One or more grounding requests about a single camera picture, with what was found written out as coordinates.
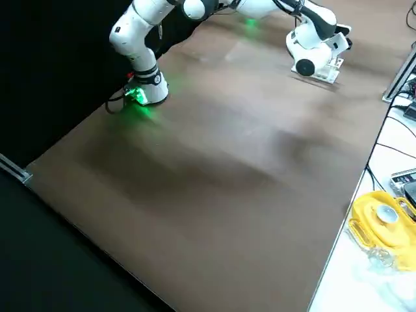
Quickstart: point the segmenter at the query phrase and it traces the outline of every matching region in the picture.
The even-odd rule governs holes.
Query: green led light
[[[254,28],[257,25],[257,21],[252,19],[252,18],[248,18],[248,19],[246,19],[246,25],[248,27]]]
[[[141,89],[141,88],[136,88],[136,89],[137,89],[136,101],[138,101],[142,105],[147,104],[149,101],[148,101],[143,89]]]
[[[136,87],[133,89],[128,90],[125,93],[126,96],[131,96],[134,100],[136,100],[139,104],[145,105],[149,103],[148,98],[146,97],[143,89]]]

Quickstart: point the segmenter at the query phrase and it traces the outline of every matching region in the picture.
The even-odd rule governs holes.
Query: black cable
[[[106,101],[104,103],[104,109],[105,109],[105,111],[107,113],[109,113],[110,115],[115,115],[115,114],[119,113],[120,112],[119,110],[117,110],[117,111],[111,110],[110,109],[110,106],[109,106],[109,102],[115,102],[115,101],[118,101],[119,99],[123,99],[123,108],[124,108],[125,105],[126,105],[126,102],[125,102],[125,96],[123,94],[122,96],[118,96],[118,97],[115,97],[113,99],[109,99],[108,101]]]
[[[369,169],[368,165],[367,165],[367,172],[369,173],[371,181],[372,181],[372,190],[376,190],[376,183],[374,181],[374,177],[371,174],[371,169]]]
[[[399,110],[401,110],[402,112],[405,112],[405,111],[406,111],[406,109],[408,109],[408,106],[405,106],[405,105],[392,105],[392,106],[390,107],[390,109],[399,109]]]
[[[302,20],[298,16],[295,16],[294,17],[294,28],[296,28],[298,26],[298,21],[300,23],[302,23]]]
[[[407,153],[405,153],[405,152],[403,152],[403,151],[400,151],[399,149],[392,148],[391,146],[384,145],[384,144],[381,144],[381,143],[376,143],[376,145],[380,145],[380,146],[383,146],[383,147],[385,147],[385,148],[389,148],[390,150],[397,151],[397,152],[399,152],[400,154],[403,154],[403,155],[405,155],[405,156],[408,156],[408,157],[411,157],[411,158],[413,158],[413,159],[416,159],[416,156],[413,156],[413,155],[407,154]]]
[[[291,11],[286,10],[285,7],[283,5],[281,5],[281,3],[279,2],[279,0],[273,0],[274,4],[282,11],[284,11],[284,13],[291,15]]]
[[[414,31],[416,31],[416,28],[414,28],[414,27],[410,26],[410,24],[409,24],[409,15],[410,15],[410,12],[412,12],[412,13],[413,13],[413,15],[414,15],[414,16],[416,16],[416,12],[415,12],[415,5],[416,5],[416,1],[415,1],[415,2],[413,2],[413,4],[411,5],[410,9],[408,10],[408,13],[406,14],[406,25],[407,25],[410,29],[413,29]]]
[[[385,190],[385,188],[383,188],[383,185],[377,180],[377,178],[376,178],[376,176],[374,175],[374,172],[371,170],[371,168],[370,168],[370,165],[368,164],[367,165],[367,170],[368,170],[368,172],[369,172],[369,174],[371,175],[371,177],[377,182],[377,184],[382,188],[382,190],[384,191],[384,192],[386,192],[386,190]]]
[[[401,122],[399,119],[396,119],[396,118],[394,118],[394,117],[391,117],[391,116],[387,116],[387,118],[390,118],[390,119],[393,119],[393,120],[395,120],[396,122],[398,122],[400,125],[403,125],[407,130],[409,130],[410,131],[410,133],[416,138],[416,134],[406,125],[406,124],[404,124],[403,122]]]
[[[124,98],[124,94],[121,95],[121,96],[118,96],[118,97],[114,97],[112,99],[109,99],[108,102],[115,102],[115,101],[118,101],[119,99],[122,99],[122,98]]]

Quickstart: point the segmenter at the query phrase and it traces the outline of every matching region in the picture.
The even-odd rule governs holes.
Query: white bracket
[[[314,73],[309,78],[323,81],[329,83],[330,85],[334,84],[339,75],[339,68],[343,64],[344,59],[342,58],[333,58],[325,67]],[[292,72],[298,73],[296,71],[296,66],[292,67]]]

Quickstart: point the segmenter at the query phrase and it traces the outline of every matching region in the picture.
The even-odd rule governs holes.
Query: brown table surface
[[[290,17],[214,17],[166,103],[97,110],[31,188],[178,311],[305,311],[413,38],[405,0],[322,4],[354,28],[335,85],[290,72]]]

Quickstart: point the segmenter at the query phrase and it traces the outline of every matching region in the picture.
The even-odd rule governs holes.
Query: cable
[[[405,155],[405,156],[408,156],[408,157],[411,157],[411,158],[413,158],[413,159],[416,159],[416,156],[413,156],[413,155],[407,154],[407,153],[405,153],[405,152],[403,152],[403,151],[400,151],[399,149],[392,148],[391,146],[384,145],[384,144],[381,144],[381,143],[376,143],[376,145],[380,145],[380,146],[383,146],[383,147],[385,147],[385,148],[389,148],[390,150],[397,151],[397,152],[399,152],[400,154],[403,154],[403,155]]]
[[[218,13],[218,12],[224,11],[227,8],[229,8],[229,5],[221,6],[217,11],[214,12],[213,15],[233,15],[233,14],[237,13],[237,11],[235,11],[235,10],[233,12],[230,12],[230,13]]]
[[[382,190],[384,191],[384,192],[386,192],[386,190],[385,190],[385,188],[383,188],[383,185],[377,180],[377,178],[376,178],[376,176],[374,175],[374,172],[371,170],[371,168],[370,168],[370,165],[369,164],[367,164],[367,171],[369,172],[369,174],[371,175],[371,177],[372,177],[372,181],[373,181],[373,189],[375,190],[375,185],[374,185],[374,180],[377,182],[377,184],[382,188]]]
[[[401,122],[399,119],[396,119],[396,118],[394,118],[394,117],[391,117],[391,116],[387,116],[387,118],[390,118],[390,119],[393,119],[393,120],[395,120],[396,122],[398,122],[399,124],[401,124],[401,125],[403,125],[407,130],[409,130],[410,131],[410,133],[416,138],[416,134],[407,126],[407,125],[405,125],[403,122]]]
[[[118,101],[119,99],[122,99],[122,98],[124,98],[124,94],[120,95],[118,97],[114,97],[112,99],[109,99],[108,102],[115,102],[115,101]]]
[[[366,165],[366,170],[369,173],[370,178],[371,178],[371,181],[372,181],[372,190],[376,190],[376,183],[374,181],[374,177],[371,174],[371,169],[369,169],[369,166],[368,165]]]
[[[294,27],[296,28],[298,26],[298,21],[302,23],[302,20],[299,18],[299,16],[294,17]]]
[[[280,10],[284,11],[284,13],[289,14],[289,15],[292,13],[289,10],[286,10],[285,7],[279,2],[279,0],[273,0],[273,2]]]
[[[414,31],[416,31],[416,28],[414,28],[414,27],[410,26],[410,24],[409,24],[409,15],[410,15],[410,12],[412,12],[412,13],[413,13],[413,15],[414,15],[414,16],[416,16],[415,6],[416,6],[416,1],[415,1],[415,2],[413,2],[413,4],[411,5],[410,9],[408,10],[408,13],[406,14],[406,25],[407,25],[410,29],[412,29],[412,30],[414,30]]]
[[[109,102],[115,102],[115,101],[118,101],[118,100],[120,100],[120,99],[123,99],[123,108],[124,108],[124,107],[125,107],[125,96],[124,96],[124,94],[122,94],[122,95],[120,95],[120,96],[118,96],[118,97],[114,97],[114,98],[109,99],[108,101],[106,101],[106,102],[104,103],[104,109],[105,109],[105,111],[106,111],[107,113],[109,113],[110,115],[114,115],[114,114],[119,113],[120,111],[113,111],[113,110],[111,110],[111,109],[110,109]]]

